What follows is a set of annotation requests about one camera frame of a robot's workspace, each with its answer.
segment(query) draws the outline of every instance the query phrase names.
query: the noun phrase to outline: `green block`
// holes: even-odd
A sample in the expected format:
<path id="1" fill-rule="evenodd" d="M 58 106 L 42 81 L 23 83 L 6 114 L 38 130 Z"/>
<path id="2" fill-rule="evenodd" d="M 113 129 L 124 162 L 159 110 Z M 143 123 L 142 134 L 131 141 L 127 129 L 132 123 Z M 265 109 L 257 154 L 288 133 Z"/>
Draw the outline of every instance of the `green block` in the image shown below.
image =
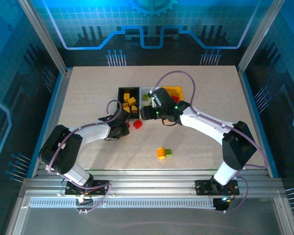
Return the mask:
<path id="1" fill-rule="evenodd" d="M 144 100 L 144 101 L 148 101 L 148 100 L 149 100 L 149 96 L 148 96 L 147 94 L 144 94 L 144 95 L 143 95 L 143 100 Z"/>
<path id="2" fill-rule="evenodd" d="M 165 149 L 165 154 L 166 154 L 166 157 L 171 157 L 172 156 L 172 150 L 171 149 Z"/>

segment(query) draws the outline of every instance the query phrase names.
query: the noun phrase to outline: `red block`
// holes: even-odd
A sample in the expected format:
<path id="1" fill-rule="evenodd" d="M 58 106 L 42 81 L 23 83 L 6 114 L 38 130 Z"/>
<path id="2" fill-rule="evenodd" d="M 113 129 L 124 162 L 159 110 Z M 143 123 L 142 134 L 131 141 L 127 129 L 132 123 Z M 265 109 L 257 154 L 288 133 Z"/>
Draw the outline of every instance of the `red block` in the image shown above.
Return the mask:
<path id="1" fill-rule="evenodd" d="M 143 123 L 140 120 L 137 120 L 133 123 L 133 126 L 135 127 L 135 129 L 139 129 L 142 125 Z"/>
<path id="2" fill-rule="evenodd" d="M 176 103 L 178 103 L 178 102 L 180 101 L 180 98 L 177 97 L 177 96 L 171 95 L 171 98 L 174 99 L 174 101 L 175 101 Z"/>

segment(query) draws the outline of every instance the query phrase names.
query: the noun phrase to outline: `toy block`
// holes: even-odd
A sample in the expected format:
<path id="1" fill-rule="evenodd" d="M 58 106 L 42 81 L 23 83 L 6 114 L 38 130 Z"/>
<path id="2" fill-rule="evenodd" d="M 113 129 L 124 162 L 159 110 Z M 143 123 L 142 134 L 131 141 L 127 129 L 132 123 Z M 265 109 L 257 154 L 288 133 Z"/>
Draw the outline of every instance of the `toy block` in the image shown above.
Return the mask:
<path id="1" fill-rule="evenodd" d="M 133 126 L 135 127 L 135 129 L 139 129 L 140 127 L 142 127 L 143 123 L 140 120 L 137 120 L 133 123 Z"/>
<path id="2" fill-rule="evenodd" d="M 171 95 L 171 98 L 174 99 L 175 103 L 178 103 L 180 101 L 180 98 L 174 95 Z"/>
<path id="3" fill-rule="evenodd" d="M 128 113 L 131 113 L 129 107 L 125 107 L 125 108 L 123 108 L 123 109 L 124 109 L 125 111 L 127 111 Z"/>
<path id="4" fill-rule="evenodd" d="M 123 99 L 124 99 L 124 102 L 127 102 L 129 100 L 129 93 L 124 93 Z"/>
<path id="5" fill-rule="evenodd" d="M 157 155 L 159 159 L 165 159 L 166 158 L 166 154 L 165 154 L 165 150 L 164 148 L 158 148 L 157 149 Z"/>
<path id="6" fill-rule="evenodd" d="M 136 114 L 138 112 L 137 107 L 135 105 L 132 106 L 132 113 Z"/>
<path id="7" fill-rule="evenodd" d="M 135 105 L 136 104 L 136 99 L 134 97 L 130 98 L 127 100 L 129 106 Z"/>
<path id="8" fill-rule="evenodd" d="M 144 95 L 143 95 L 143 100 L 144 100 L 144 101 L 148 101 L 148 100 L 149 100 L 149 96 L 148 96 L 148 94 L 144 94 Z"/>
<path id="9" fill-rule="evenodd" d="M 166 154 L 166 157 L 171 157 L 172 156 L 172 150 L 171 149 L 165 149 L 165 154 Z"/>
<path id="10" fill-rule="evenodd" d="M 123 108 L 126 108 L 126 107 L 128 107 L 128 103 L 123 103 L 122 106 L 123 106 Z"/>

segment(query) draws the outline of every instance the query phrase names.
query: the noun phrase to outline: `beige table surface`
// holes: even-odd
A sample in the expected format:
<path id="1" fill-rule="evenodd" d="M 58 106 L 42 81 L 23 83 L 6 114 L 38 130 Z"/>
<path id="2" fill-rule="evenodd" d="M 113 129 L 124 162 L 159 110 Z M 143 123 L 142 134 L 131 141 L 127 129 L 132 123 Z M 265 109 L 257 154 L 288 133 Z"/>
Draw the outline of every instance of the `beige table surface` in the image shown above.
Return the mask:
<path id="1" fill-rule="evenodd" d="M 59 124 L 77 127 L 106 116 L 106 105 L 118 97 L 118 87 L 154 86 L 172 70 L 182 70 L 196 83 L 194 107 L 216 118 L 248 124 L 255 130 L 234 66 L 136 66 L 74 67 L 61 111 Z M 160 86 L 182 86 L 184 100 L 192 94 L 190 79 L 175 73 Z M 111 113 L 116 105 L 111 105 Z M 163 126 L 160 120 L 143 121 L 136 130 L 118 141 L 90 143 L 77 162 L 86 169 L 217 169 L 222 163 L 222 148 L 214 139 L 189 127 Z M 173 156 L 157 159 L 157 148 L 172 149 Z M 256 152 L 249 163 L 263 165 Z"/>

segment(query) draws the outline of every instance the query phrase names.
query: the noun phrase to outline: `vent grille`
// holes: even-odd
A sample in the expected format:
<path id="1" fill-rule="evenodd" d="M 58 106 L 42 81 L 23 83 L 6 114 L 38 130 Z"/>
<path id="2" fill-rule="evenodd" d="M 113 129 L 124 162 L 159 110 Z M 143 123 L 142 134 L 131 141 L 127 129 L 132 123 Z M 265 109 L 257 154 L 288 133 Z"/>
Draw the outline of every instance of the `vent grille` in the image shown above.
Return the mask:
<path id="1" fill-rule="evenodd" d="M 79 208 L 93 207 L 98 204 L 100 198 L 93 199 L 94 202 Z M 31 198 L 31 207 L 75 207 L 74 198 Z M 198 208 L 214 209 L 212 199 L 166 199 L 166 198 L 107 198 L 101 208 Z"/>

